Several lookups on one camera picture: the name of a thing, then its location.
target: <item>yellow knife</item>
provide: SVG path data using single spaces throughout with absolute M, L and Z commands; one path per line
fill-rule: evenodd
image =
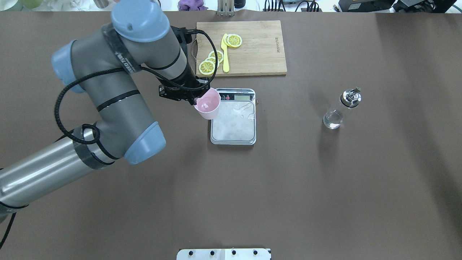
M 223 72 L 230 71 L 230 64 L 228 62 L 228 45 L 225 44 L 225 38 L 228 36 L 227 33 L 221 38 L 221 49 L 223 50 Z

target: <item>blue joint cap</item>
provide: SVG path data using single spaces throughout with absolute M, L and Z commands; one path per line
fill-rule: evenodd
M 62 46 L 53 54 L 53 56 L 51 56 L 51 66 L 53 66 L 53 70 L 55 71 L 56 76 L 58 76 L 58 79 L 62 80 L 62 83 L 64 83 L 65 86 L 76 81 L 71 61 L 71 48 L 75 41 L 76 40 L 73 40 Z M 85 92 L 85 90 L 78 84 L 73 86 L 71 90 L 76 93 Z
M 121 0 L 112 8 L 111 19 L 114 29 L 134 42 L 157 41 L 170 30 L 170 21 L 155 0 Z
M 137 164 L 162 151 L 165 145 L 164 134 L 156 121 L 144 130 L 123 157 L 130 164 Z

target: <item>wooden cutting board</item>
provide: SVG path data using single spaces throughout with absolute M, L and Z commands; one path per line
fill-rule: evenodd
M 287 74 L 284 41 L 282 39 L 281 21 L 250 22 L 198 22 L 197 28 L 205 31 L 212 39 L 217 50 L 221 50 L 221 38 L 225 33 L 238 34 L 242 45 L 238 48 L 228 47 L 230 71 L 223 72 L 223 63 L 219 65 L 216 76 L 252 76 Z M 204 61 L 212 51 L 212 46 L 202 34 L 197 34 L 197 62 Z

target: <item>white bracket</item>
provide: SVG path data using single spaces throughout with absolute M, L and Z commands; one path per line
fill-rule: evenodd
M 182 249 L 176 260 L 271 260 L 269 248 Z
M 234 0 L 218 0 L 218 16 L 234 16 Z

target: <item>gray table surface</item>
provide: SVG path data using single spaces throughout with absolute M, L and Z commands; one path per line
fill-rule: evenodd
M 271 248 L 275 260 L 462 259 L 462 15 L 167 15 L 188 28 L 281 20 L 286 76 L 213 82 L 255 89 L 256 144 L 211 144 L 206 120 L 138 73 L 167 147 L 32 203 L 2 259 L 172 260 L 180 248 L 230 247 Z M 108 12 L 0 12 L 0 166 L 60 136 L 50 57 L 107 22 Z M 325 128 L 328 107 L 356 86 L 360 106 Z M 68 94 L 61 114 L 68 128 L 98 120 L 85 94 Z

